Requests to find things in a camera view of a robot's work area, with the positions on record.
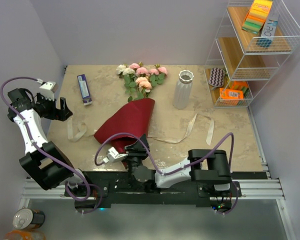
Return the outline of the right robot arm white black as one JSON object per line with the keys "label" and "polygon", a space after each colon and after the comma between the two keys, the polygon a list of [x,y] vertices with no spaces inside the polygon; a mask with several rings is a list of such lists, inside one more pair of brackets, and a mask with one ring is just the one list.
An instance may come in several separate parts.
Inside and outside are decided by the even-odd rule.
{"label": "right robot arm white black", "polygon": [[233,183],[231,174],[234,150],[234,134],[227,133],[213,149],[191,149],[188,157],[167,168],[154,169],[143,165],[143,160],[151,158],[147,137],[143,135],[133,144],[124,147],[127,156],[129,185],[138,192],[155,193],[183,182],[203,184],[203,189],[216,196],[231,194]]}

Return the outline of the cream ribbon gold lettering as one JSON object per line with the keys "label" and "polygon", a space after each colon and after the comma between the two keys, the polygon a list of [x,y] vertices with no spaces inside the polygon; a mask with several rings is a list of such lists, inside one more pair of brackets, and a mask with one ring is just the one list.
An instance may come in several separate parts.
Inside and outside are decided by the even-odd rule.
{"label": "cream ribbon gold lettering", "polygon": [[[152,136],[152,135],[149,135],[148,137],[151,138],[151,139],[154,139],[156,141],[167,143],[167,144],[181,143],[183,140],[185,140],[186,138],[188,138],[191,135],[192,130],[193,130],[194,125],[195,125],[195,122],[196,122],[196,119],[197,119],[198,116],[202,116],[203,118],[205,118],[209,121],[209,128],[207,130],[207,135],[206,135],[205,142],[208,146],[210,146],[211,143],[212,143],[212,139],[213,139],[215,121],[211,117],[208,117],[208,116],[200,114],[200,113],[196,113],[193,116],[193,118],[189,121],[188,126],[187,126],[186,131],[185,131],[185,134],[180,139],[168,139],[168,138],[162,138],[162,137],[157,137],[157,136]],[[93,136],[93,134],[92,135],[86,135],[87,125],[83,121],[78,122],[77,130],[78,130],[78,132],[76,134],[74,134],[73,122],[72,122],[72,118],[70,118],[70,120],[67,121],[67,139],[69,141],[77,142],[78,140],[80,140],[84,136],[86,136],[86,137]]]}

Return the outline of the red wrapping paper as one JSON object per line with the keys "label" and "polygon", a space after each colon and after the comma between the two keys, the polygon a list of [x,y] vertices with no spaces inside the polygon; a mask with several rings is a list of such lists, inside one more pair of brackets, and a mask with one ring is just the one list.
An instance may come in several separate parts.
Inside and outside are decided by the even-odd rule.
{"label": "red wrapping paper", "polygon": [[155,100],[151,98],[143,98],[125,104],[104,122],[93,135],[94,138],[103,144],[111,136],[121,133],[120,136],[114,137],[110,144],[119,153],[124,153],[126,146],[136,142],[127,134],[133,134],[139,138],[142,135],[148,135],[155,103]]}

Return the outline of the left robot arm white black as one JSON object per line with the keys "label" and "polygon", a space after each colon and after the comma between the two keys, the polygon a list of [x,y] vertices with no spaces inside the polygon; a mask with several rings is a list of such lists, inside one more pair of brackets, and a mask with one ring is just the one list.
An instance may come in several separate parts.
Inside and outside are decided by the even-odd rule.
{"label": "left robot arm white black", "polygon": [[34,96],[26,88],[16,88],[7,95],[11,100],[7,116],[19,127],[25,145],[25,156],[19,159],[22,168],[44,190],[69,184],[72,188],[76,186],[82,196],[89,196],[94,184],[47,140],[42,128],[42,118],[64,122],[72,116],[66,99],[61,97],[57,108],[54,98],[48,99],[41,93]]}

